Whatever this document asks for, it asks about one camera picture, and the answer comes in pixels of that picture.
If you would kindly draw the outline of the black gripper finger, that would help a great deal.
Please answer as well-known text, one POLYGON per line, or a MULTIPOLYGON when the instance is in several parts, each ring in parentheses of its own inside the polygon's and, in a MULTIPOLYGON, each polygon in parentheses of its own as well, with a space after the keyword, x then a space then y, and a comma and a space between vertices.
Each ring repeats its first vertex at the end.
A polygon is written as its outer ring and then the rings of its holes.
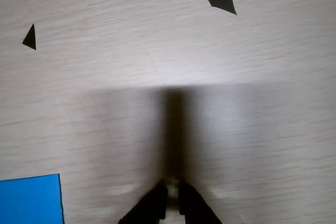
POLYGON ((118 223, 160 223, 166 216, 167 198, 168 188, 165 180, 161 180, 118 223))
POLYGON ((185 223, 222 223, 191 184, 182 181, 178 186, 179 213, 185 217, 185 223))

